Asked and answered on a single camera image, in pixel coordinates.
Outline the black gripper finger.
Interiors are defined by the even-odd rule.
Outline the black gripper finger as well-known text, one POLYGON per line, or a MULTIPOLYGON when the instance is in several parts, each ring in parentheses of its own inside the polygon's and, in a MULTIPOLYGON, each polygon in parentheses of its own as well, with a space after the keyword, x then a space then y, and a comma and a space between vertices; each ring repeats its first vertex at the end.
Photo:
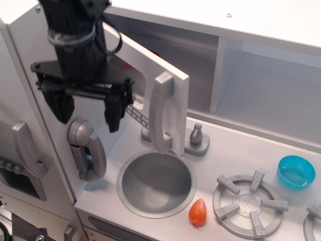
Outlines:
POLYGON ((111 133, 119 130, 120 120, 124 117, 128 106, 126 91, 119 86, 112 86, 104 99, 105 120, 111 133))
POLYGON ((74 111, 74 98, 63 91, 42 91, 46 103, 60 122, 67 124, 74 111))

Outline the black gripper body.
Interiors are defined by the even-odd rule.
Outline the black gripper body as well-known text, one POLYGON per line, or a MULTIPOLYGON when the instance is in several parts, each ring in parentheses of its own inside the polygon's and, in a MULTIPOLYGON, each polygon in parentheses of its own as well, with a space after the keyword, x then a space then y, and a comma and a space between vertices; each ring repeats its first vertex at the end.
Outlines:
POLYGON ((57 60, 35 62, 30 69, 37 75, 36 85, 45 100, 72 100, 75 95, 102 100, 133 100, 133 80, 120 68, 108 63, 108 57, 121 47, 121 42, 112 51, 100 42, 75 47, 57 46, 57 60))

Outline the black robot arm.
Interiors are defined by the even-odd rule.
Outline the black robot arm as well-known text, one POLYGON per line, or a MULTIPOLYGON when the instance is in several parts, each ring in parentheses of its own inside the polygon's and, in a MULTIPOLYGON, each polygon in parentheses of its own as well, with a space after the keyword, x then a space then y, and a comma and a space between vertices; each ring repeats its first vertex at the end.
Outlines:
POLYGON ((122 42, 113 50, 106 47, 103 25, 111 25, 105 13, 110 1, 41 1, 41 5, 57 60, 33 63, 31 70, 51 111, 67 123, 74 96, 101 99, 109 130, 118 131, 134 95, 131 77, 108 61, 122 47, 122 42))

